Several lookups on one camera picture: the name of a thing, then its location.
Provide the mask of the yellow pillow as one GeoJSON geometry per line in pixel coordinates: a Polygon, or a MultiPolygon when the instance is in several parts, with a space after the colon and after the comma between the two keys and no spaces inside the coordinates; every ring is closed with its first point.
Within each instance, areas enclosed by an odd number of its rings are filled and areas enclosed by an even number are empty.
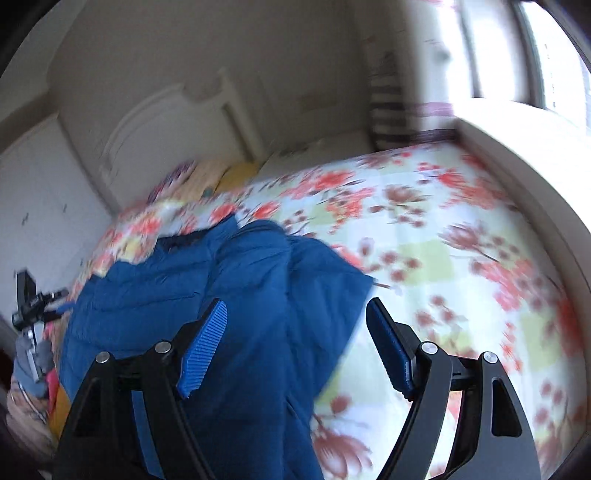
{"type": "Polygon", "coordinates": [[[219,180],[215,193],[224,193],[245,186],[259,174],[259,163],[242,162],[231,165],[219,180]]]}

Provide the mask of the white wardrobe door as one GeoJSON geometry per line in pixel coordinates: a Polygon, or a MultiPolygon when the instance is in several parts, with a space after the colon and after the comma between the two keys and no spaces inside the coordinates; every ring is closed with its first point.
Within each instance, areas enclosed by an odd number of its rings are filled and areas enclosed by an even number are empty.
{"type": "Polygon", "coordinates": [[[42,292],[72,285],[112,216],[56,116],[1,154],[1,316],[16,309],[16,275],[42,292]]]}

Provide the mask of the floral bed sheet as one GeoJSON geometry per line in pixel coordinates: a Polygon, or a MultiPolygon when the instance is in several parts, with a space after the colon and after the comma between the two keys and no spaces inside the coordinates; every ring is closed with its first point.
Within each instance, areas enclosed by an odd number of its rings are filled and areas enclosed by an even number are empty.
{"type": "Polygon", "coordinates": [[[590,414],[576,314],[529,222],[462,148],[370,154],[207,199],[179,181],[121,214],[85,273],[139,262],[157,238],[228,214],[328,243],[376,279],[394,317],[447,352],[492,348],[524,403],[544,478],[581,439],[590,414]]]}

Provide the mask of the beige dotted pillow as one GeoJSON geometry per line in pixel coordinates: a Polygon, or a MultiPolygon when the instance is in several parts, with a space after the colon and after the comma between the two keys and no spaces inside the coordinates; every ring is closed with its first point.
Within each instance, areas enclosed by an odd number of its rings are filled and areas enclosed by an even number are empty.
{"type": "Polygon", "coordinates": [[[199,200],[207,190],[214,191],[230,164],[211,159],[200,161],[182,185],[181,196],[188,201],[199,200]]]}

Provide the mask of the colourful patterned pillow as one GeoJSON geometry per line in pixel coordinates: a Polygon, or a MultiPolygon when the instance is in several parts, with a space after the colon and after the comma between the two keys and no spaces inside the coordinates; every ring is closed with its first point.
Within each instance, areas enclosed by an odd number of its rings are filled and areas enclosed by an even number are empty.
{"type": "Polygon", "coordinates": [[[148,203],[154,203],[171,195],[191,175],[197,163],[195,161],[183,162],[170,171],[149,193],[148,203]]]}

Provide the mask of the white wooden headboard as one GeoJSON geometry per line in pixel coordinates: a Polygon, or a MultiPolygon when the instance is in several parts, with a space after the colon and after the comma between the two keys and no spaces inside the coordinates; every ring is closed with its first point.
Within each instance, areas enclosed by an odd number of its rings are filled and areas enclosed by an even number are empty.
{"type": "Polygon", "coordinates": [[[188,161],[237,163],[269,156],[252,116],[228,75],[219,92],[193,100],[183,84],[139,102],[118,123],[101,155],[102,181],[122,210],[145,199],[156,183],[188,161]]]}

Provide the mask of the boat print curtain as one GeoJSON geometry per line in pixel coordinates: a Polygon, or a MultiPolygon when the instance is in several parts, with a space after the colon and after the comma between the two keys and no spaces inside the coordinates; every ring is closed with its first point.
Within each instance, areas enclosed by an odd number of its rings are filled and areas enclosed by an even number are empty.
{"type": "Polygon", "coordinates": [[[372,79],[379,150],[454,141],[455,108],[472,97],[461,1],[381,1],[390,35],[372,79]]]}

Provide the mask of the window frame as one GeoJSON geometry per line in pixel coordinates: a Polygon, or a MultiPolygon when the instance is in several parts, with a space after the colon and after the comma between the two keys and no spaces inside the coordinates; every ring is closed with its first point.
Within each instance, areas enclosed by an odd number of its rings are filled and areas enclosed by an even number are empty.
{"type": "Polygon", "coordinates": [[[460,1],[475,98],[528,104],[590,126],[590,48],[546,1],[460,1]]]}

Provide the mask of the blue padded winter jacket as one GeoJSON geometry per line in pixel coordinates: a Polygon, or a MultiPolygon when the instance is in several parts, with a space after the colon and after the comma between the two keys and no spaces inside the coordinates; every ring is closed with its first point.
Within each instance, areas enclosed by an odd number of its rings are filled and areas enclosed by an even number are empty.
{"type": "Polygon", "coordinates": [[[82,288],[58,375],[74,397],[98,354],[118,360],[186,336],[172,389],[217,479],[318,479],[315,399],[373,281],[321,241],[267,220],[164,237],[143,262],[118,261],[82,288]]]}

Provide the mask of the white nightstand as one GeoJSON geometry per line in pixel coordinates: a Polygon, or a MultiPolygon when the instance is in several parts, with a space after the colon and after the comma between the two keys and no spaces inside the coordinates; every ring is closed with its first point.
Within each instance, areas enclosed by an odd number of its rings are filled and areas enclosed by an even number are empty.
{"type": "Polygon", "coordinates": [[[273,153],[260,167],[254,179],[256,181],[273,179],[373,151],[373,145],[366,131],[341,133],[273,153]]]}

